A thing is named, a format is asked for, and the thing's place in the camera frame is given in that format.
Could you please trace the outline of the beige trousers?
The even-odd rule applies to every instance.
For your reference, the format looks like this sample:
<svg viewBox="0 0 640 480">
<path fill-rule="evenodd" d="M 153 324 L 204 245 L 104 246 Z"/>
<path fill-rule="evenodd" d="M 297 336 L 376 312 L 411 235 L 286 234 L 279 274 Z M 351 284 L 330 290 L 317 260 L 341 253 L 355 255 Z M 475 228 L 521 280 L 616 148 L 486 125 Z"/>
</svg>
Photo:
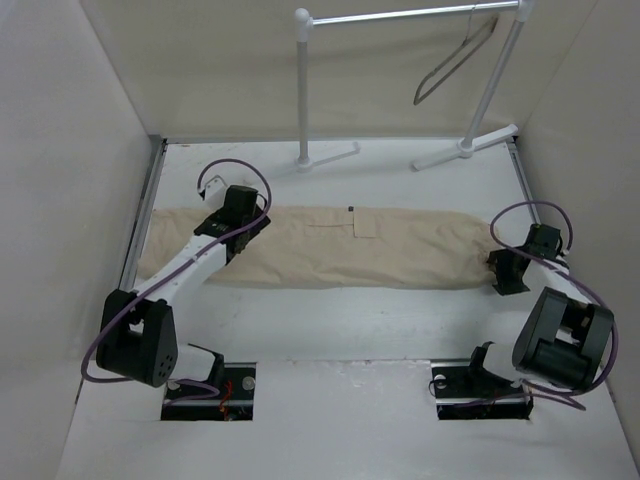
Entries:
<svg viewBox="0 0 640 480">
<path fill-rule="evenodd" d="M 460 212 L 273 206 L 269 224 L 213 283 L 266 288 L 473 289 L 494 282 L 497 244 Z"/>
</svg>

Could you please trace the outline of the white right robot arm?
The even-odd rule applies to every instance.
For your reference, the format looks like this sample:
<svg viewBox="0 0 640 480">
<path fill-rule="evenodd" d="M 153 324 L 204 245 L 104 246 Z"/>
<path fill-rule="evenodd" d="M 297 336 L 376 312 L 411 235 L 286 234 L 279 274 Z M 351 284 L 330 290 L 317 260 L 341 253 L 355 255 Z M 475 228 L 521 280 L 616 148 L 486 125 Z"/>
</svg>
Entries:
<svg viewBox="0 0 640 480">
<path fill-rule="evenodd" d="M 559 229 L 531 225 L 523 245 L 490 253 L 494 289 L 502 296 L 527 292 L 523 277 L 530 261 L 554 260 L 561 246 Z M 594 383 L 613 327 L 614 315 L 609 309 L 545 287 L 515 341 L 510 365 L 527 377 L 585 392 Z"/>
</svg>

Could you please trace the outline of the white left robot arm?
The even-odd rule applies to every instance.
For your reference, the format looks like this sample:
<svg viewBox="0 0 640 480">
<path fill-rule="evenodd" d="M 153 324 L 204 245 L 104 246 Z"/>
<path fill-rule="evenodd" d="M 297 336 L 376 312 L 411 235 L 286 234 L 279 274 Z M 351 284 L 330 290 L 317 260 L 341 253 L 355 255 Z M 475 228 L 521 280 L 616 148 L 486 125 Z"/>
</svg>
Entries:
<svg viewBox="0 0 640 480">
<path fill-rule="evenodd" d="M 227 188 L 222 206 L 194 229 L 178 254 L 138 291 L 113 290 L 106 298 L 100 333 L 86 357 L 116 375 L 114 383 L 137 381 L 160 387 L 169 381 L 190 384 L 214 398 L 224 373 L 214 367 L 217 354 L 178 341 L 178 322 L 191 297 L 214 273 L 225 268 L 269 225 L 270 201 L 258 205 L 251 187 Z"/>
</svg>

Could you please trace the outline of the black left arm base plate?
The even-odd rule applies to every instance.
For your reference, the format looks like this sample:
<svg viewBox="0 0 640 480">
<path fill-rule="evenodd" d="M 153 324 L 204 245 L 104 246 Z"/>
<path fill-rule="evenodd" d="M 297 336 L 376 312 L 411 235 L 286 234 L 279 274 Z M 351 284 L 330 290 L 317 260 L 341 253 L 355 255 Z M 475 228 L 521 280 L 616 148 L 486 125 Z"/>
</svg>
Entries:
<svg viewBox="0 0 640 480">
<path fill-rule="evenodd" d="M 252 421 L 256 390 L 255 363 L 227 363 L 206 387 L 195 381 L 171 384 L 164 394 L 162 421 Z"/>
</svg>

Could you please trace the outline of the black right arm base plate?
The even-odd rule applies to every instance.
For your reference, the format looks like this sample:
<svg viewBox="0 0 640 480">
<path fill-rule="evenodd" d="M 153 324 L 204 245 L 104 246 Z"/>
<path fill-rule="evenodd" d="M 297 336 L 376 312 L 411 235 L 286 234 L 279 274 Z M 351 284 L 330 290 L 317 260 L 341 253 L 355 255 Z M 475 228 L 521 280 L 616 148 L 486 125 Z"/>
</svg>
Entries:
<svg viewBox="0 0 640 480">
<path fill-rule="evenodd" d="M 431 376 L 439 420 L 528 420 L 534 406 L 522 387 L 465 361 L 433 362 Z"/>
</svg>

